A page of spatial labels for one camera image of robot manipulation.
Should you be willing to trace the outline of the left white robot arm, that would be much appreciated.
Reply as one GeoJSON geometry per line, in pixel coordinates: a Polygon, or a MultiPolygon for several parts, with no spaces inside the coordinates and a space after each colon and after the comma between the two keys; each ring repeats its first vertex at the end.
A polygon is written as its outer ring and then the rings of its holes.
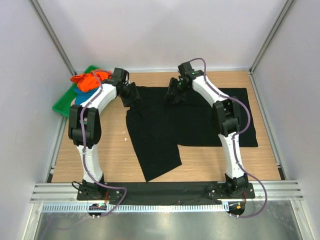
{"type": "Polygon", "coordinates": [[[111,79],[105,80],[89,99],[70,107],[68,137],[76,146],[83,167],[82,183],[77,188],[78,200],[101,200],[108,192],[98,154],[102,136],[100,115],[117,97],[125,107],[141,102],[134,82],[111,79]]]}

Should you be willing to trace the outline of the black t shirt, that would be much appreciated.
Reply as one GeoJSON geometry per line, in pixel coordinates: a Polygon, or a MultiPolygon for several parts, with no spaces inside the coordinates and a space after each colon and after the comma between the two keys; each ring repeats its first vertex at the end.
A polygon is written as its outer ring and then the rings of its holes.
{"type": "Polygon", "coordinates": [[[196,91],[172,105],[165,104],[166,87],[139,86],[137,91],[141,103],[127,111],[126,126],[146,182],[182,165],[179,145],[222,145],[211,123],[212,108],[196,91]]]}

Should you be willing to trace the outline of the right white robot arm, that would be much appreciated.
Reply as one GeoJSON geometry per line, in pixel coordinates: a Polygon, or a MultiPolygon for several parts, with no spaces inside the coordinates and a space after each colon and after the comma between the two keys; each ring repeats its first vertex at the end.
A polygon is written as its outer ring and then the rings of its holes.
{"type": "Polygon", "coordinates": [[[183,95],[194,90],[211,105],[211,122],[218,133],[226,160],[225,192],[231,198],[242,195],[249,186],[248,174],[242,162],[239,135],[240,107],[245,105],[235,97],[219,90],[202,72],[188,73],[169,81],[165,102],[181,101],[183,95]]]}

